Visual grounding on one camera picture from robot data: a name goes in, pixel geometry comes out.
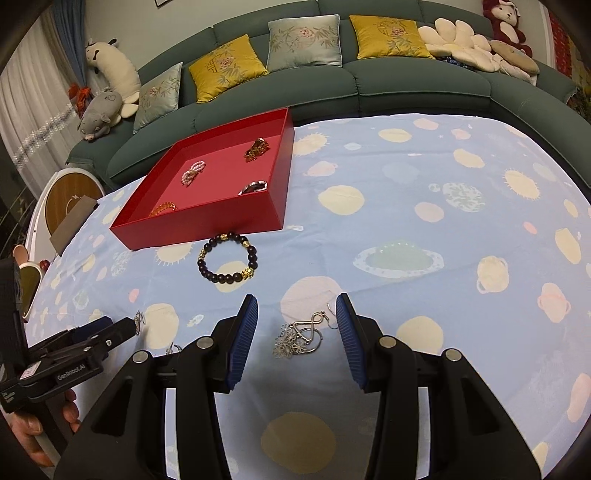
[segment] orange bracelet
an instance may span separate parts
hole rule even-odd
[[[168,210],[169,208],[172,208],[172,210],[176,210],[177,206],[173,202],[161,203],[154,210],[152,210],[150,212],[150,215],[148,215],[148,217],[153,217],[153,216],[159,215],[160,213],[162,213],[165,210]]]

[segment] white flower-shaped cushion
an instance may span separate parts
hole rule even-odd
[[[420,27],[418,32],[434,57],[453,57],[483,72],[497,72],[499,63],[493,61],[491,45],[482,35],[475,35],[470,25],[462,20],[435,20],[435,28]]]

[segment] jewelry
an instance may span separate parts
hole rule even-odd
[[[188,187],[189,185],[191,185],[191,182],[193,181],[193,179],[199,175],[203,169],[205,168],[205,162],[202,161],[198,161],[195,162],[190,169],[188,169],[185,173],[183,173],[183,176],[181,178],[181,183],[183,185],[185,185],[186,187]]]
[[[173,202],[161,203],[154,210],[152,210],[150,212],[150,215],[148,215],[148,216],[149,217],[154,217],[156,215],[159,215],[163,211],[168,210],[169,208],[172,208],[172,210],[176,210],[177,209],[177,206]]]
[[[319,349],[322,343],[322,333],[316,328],[322,322],[326,322],[330,327],[330,320],[324,310],[315,312],[309,321],[285,323],[281,326],[281,333],[275,340],[275,347],[273,348],[273,356],[275,358],[291,358],[293,355],[307,355]],[[298,328],[299,326],[309,325],[305,328]],[[316,346],[309,348],[309,345],[314,341],[315,335],[318,334],[319,341]]]
[[[134,322],[135,322],[135,334],[139,335],[139,330],[140,330],[141,324],[142,323],[144,325],[146,324],[146,319],[144,318],[144,314],[141,313],[139,310],[138,310],[138,313],[135,314]]]
[[[252,147],[249,148],[244,154],[244,158],[248,163],[250,161],[256,160],[257,157],[260,157],[263,155],[263,153],[270,149],[271,147],[269,147],[269,143],[264,138],[257,138],[252,144]]]
[[[179,346],[179,345],[177,345],[176,343],[174,343],[174,342],[173,342],[173,343],[171,343],[171,344],[170,344],[170,346],[169,346],[169,347],[166,349],[166,354],[167,354],[167,355],[171,355],[171,354],[173,353],[173,347],[175,347],[175,348],[178,350],[178,352],[179,352],[179,353],[183,351],[183,348],[182,348],[181,346]]]
[[[262,192],[263,190],[267,189],[267,182],[265,180],[258,180],[252,181],[246,187],[244,187],[238,195],[242,195],[243,193],[252,193],[252,192]]]
[[[213,247],[226,242],[228,240],[234,240],[237,244],[241,244],[248,252],[248,268],[245,268],[241,272],[236,272],[233,275],[215,274],[207,269],[205,264],[205,255],[212,251]],[[203,245],[201,252],[199,253],[199,259],[197,260],[197,266],[201,275],[214,283],[227,283],[232,284],[234,282],[241,282],[252,278],[255,274],[255,270],[258,268],[256,262],[258,257],[256,256],[256,248],[248,242],[248,238],[244,235],[238,235],[234,232],[222,233],[213,238],[209,239],[209,242]]]

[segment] beaded bracelet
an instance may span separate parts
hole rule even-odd
[[[248,252],[248,268],[245,268],[241,272],[236,272],[234,273],[234,275],[218,275],[207,269],[207,266],[205,264],[205,255],[212,251],[213,247],[227,240],[234,240],[237,244],[242,244],[242,246],[246,248],[246,251]],[[212,281],[214,283],[220,282],[232,284],[234,282],[241,282],[242,280],[246,280],[247,278],[252,278],[255,274],[255,270],[258,268],[258,263],[256,263],[256,261],[256,248],[248,242],[248,238],[246,238],[243,235],[238,235],[234,232],[229,232],[222,233],[221,235],[210,238],[209,242],[203,245],[203,248],[199,253],[199,260],[197,260],[197,266],[199,267],[201,275],[209,281]]]

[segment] embroidered pillow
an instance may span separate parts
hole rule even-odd
[[[139,89],[139,108],[135,114],[134,134],[141,128],[178,109],[183,62],[170,67]]]
[[[267,70],[307,65],[343,66],[338,15],[282,18],[269,22]]]
[[[420,57],[435,59],[427,50],[414,20],[390,17],[349,17],[359,44],[357,58]]]
[[[197,86],[197,103],[209,102],[236,85],[268,73],[252,49],[248,35],[207,53],[189,71]]]

